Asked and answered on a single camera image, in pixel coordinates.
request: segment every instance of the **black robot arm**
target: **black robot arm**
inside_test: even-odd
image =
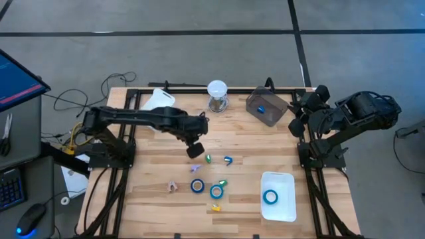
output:
[[[108,153],[116,159],[126,156],[128,144],[116,138],[107,128],[113,123],[148,125],[161,132],[170,133],[186,143],[190,158],[204,152],[202,144],[195,142],[199,136],[208,133],[208,118],[205,117],[205,113],[189,116],[186,111],[172,107],[159,107],[153,110],[93,107],[84,116],[83,132],[99,139],[108,148]]]
[[[319,86],[290,107],[297,116],[290,124],[292,134],[299,137],[307,123],[315,133],[315,138],[309,142],[309,154],[314,159],[327,157],[334,147],[364,131],[391,128],[401,112],[393,97],[374,92],[357,92],[336,102],[335,108],[326,104],[328,99],[327,88]],[[331,130],[338,132],[322,139],[322,135]]]

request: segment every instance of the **yellow toy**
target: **yellow toy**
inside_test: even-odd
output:
[[[220,207],[218,204],[214,204],[214,205],[211,207],[211,209],[212,209],[212,210],[214,210],[214,211],[216,211],[216,212],[220,212],[221,207]]]

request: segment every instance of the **blue tape roll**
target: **blue tape roll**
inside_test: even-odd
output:
[[[219,195],[214,195],[213,194],[213,191],[214,191],[214,189],[220,189],[220,194]],[[210,196],[213,198],[213,199],[221,199],[221,197],[223,197],[223,194],[224,194],[224,190],[223,190],[223,188],[221,187],[221,185],[213,185],[212,187],[211,187],[211,189],[210,189]]]
[[[276,198],[274,199],[274,201],[273,201],[273,202],[270,202],[269,200],[267,200],[267,194],[268,194],[268,193],[274,193],[274,196],[275,196]],[[268,205],[275,204],[275,203],[278,201],[278,194],[275,192],[275,190],[269,189],[269,190],[267,190],[266,192],[264,192],[264,194],[263,194],[263,200],[264,200],[264,202],[266,202]]]
[[[201,188],[200,189],[198,189],[198,190],[196,190],[195,188],[194,188],[194,184],[195,183],[200,183],[201,184]],[[204,182],[202,181],[202,180],[200,180],[200,179],[195,179],[195,180],[193,180],[192,181],[192,183],[191,183],[191,189],[192,189],[192,191],[194,192],[194,193],[201,193],[201,192],[203,192],[204,191],[204,188],[205,188],[205,184],[204,184]]]

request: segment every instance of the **computer monitor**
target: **computer monitor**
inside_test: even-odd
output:
[[[39,77],[0,49],[0,112],[49,90]]]

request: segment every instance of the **gray plastic container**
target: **gray plastic container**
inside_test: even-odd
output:
[[[260,106],[264,108],[264,113],[258,111]],[[263,86],[257,87],[246,99],[246,111],[270,127],[280,120],[286,110],[288,103]]]

